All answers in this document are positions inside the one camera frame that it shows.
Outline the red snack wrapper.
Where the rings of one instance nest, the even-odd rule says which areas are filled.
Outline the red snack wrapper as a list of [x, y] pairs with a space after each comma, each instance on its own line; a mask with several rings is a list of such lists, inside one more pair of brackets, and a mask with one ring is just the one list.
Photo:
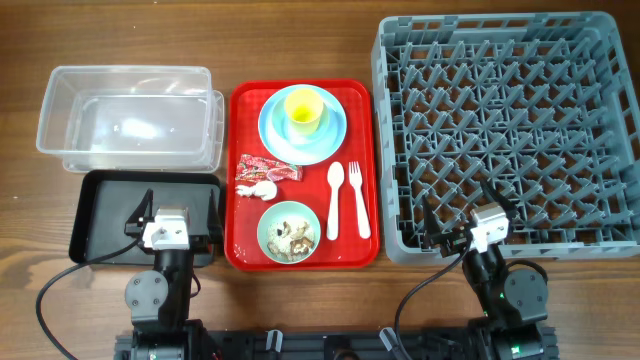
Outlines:
[[281, 180], [301, 181], [301, 166], [288, 164], [278, 160], [242, 154], [236, 166], [235, 179], [257, 183], [261, 181], [278, 182]]

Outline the white napkin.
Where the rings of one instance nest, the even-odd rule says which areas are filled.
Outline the white napkin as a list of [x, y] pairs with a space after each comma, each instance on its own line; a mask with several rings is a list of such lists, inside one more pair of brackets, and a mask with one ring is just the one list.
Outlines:
[[235, 191], [243, 197], [257, 197], [262, 201], [270, 201], [276, 198], [278, 187], [274, 182], [264, 180], [251, 186], [237, 185]]

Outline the green bowl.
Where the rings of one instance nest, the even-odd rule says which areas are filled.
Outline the green bowl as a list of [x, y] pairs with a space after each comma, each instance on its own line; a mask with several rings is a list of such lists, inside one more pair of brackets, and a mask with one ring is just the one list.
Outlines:
[[[269, 226], [274, 222], [292, 221], [294, 219], [306, 220], [311, 224], [311, 227], [315, 231], [316, 247], [306, 257], [296, 262], [284, 262], [278, 260], [267, 248], [267, 232]], [[318, 248], [322, 239], [322, 230], [318, 217], [316, 214], [305, 204], [296, 201], [282, 201], [269, 207], [261, 216], [257, 226], [257, 241], [262, 252], [271, 260], [276, 263], [284, 265], [293, 265], [304, 262], [309, 258]]]

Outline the rice and food scraps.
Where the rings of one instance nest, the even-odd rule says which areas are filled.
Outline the rice and food scraps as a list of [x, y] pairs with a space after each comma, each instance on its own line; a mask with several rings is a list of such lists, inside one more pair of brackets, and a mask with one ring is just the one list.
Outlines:
[[278, 260], [300, 261], [315, 247], [315, 231], [306, 220], [274, 222], [268, 228], [267, 248]]

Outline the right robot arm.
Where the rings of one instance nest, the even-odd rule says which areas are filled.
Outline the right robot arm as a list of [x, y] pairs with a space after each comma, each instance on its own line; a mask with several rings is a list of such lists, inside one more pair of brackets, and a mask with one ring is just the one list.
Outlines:
[[444, 257], [455, 256], [477, 296], [484, 316], [469, 324], [481, 359], [547, 359], [540, 323], [547, 319], [548, 275], [529, 260], [506, 262], [499, 243], [512, 234], [517, 215], [513, 201], [487, 182], [481, 183], [486, 205], [471, 220], [443, 231], [427, 200], [423, 201], [424, 235]]

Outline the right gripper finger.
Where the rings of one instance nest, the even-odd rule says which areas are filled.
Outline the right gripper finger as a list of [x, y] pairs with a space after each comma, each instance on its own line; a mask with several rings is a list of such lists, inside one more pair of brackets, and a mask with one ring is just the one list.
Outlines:
[[480, 181], [483, 196], [489, 202], [496, 202], [505, 212], [508, 219], [514, 219], [517, 215], [516, 203], [507, 199], [494, 187], [492, 187], [486, 180]]
[[422, 198], [424, 232], [428, 238], [435, 238], [441, 234], [441, 228], [437, 222], [435, 213], [429, 204], [428, 197]]

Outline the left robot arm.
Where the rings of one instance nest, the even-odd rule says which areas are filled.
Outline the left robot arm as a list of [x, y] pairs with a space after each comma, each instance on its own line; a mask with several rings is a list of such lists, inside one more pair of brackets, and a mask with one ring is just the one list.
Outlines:
[[134, 275], [126, 286], [133, 332], [116, 340], [114, 358], [220, 359], [222, 352], [203, 322], [189, 318], [195, 296], [191, 287], [200, 285], [194, 258], [210, 255], [213, 238], [221, 231], [215, 196], [209, 196], [208, 232], [202, 235], [189, 232], [187, 208], [154, 208], [153, 200], [154, 192], [149, 189], [124, 226], [124, 233], [154, 256], [154, 264]]

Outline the white plastic spoon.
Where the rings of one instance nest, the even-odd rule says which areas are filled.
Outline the white plastic spoon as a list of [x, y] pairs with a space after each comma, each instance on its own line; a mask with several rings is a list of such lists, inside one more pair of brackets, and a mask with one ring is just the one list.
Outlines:
[[344, 182], [344, 168], [340, 162], [333, 162], [327, 172], [327, 181], [331, 189], [329, 213], [327, 218], [327, 238], [335, 241], [339, 232], [339, 189]]

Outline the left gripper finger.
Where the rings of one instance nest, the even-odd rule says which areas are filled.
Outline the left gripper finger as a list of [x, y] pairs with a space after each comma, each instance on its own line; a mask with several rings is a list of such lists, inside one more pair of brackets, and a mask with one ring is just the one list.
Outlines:
[[143, 226], [152, 218], [153, 190], [147, 189], [138, 206], [126, 220], [126, 226]]
[[223, 242], [223, 225], [218, 213], [219, 188], [213, 187], [210, 190], [209, 205], [207, 213], [207, 229], [211, 244]]

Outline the white plastic fork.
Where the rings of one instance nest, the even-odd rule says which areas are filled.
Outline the white plastic fork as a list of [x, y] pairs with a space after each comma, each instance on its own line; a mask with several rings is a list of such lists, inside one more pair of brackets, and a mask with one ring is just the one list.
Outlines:
[[362, 193], [362, 172], [357, 161], [348, 164], [349, 183], [354, 190], [356, 216], [358, 224], [359, 236], [362, 239], [368, 239], [371, 236], [371, 227]]

